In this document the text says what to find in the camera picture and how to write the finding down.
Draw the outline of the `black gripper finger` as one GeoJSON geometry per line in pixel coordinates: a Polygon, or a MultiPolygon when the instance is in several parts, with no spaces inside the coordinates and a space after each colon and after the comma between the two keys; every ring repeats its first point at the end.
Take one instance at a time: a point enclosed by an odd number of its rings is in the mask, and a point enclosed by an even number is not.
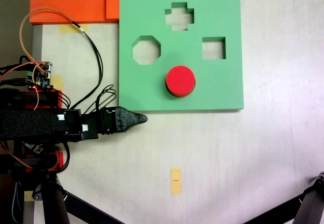
{"type": "Polygon", "coordinates": [[[126,132],[128,129],[132,128],[133,126],[137,125],[137,123],[133,122],[118,122],[116,124],[116,132],[126,132]]]}
{"type": "Polygon", "coordinates": [[[146,115],[131,112],[123,107],[117,107],[116,120],[119,123],[145,123],[148,118],[146,115]]]}

